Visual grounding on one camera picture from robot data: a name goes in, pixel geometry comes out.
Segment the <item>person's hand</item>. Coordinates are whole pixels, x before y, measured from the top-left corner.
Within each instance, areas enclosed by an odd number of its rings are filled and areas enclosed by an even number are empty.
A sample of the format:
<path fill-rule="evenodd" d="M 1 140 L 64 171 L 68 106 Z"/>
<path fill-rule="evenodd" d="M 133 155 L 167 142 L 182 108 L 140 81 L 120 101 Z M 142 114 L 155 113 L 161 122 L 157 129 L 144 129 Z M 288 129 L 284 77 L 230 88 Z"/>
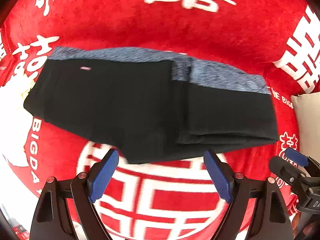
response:
<path fill-rule="evenodd" d="M 293 237 L 296 238 L 301 232 L 305 239 L 317 239 L 319 237 L 319 220 L 314 220 L 310 213 L 298 212 L 292 222 Z"/>

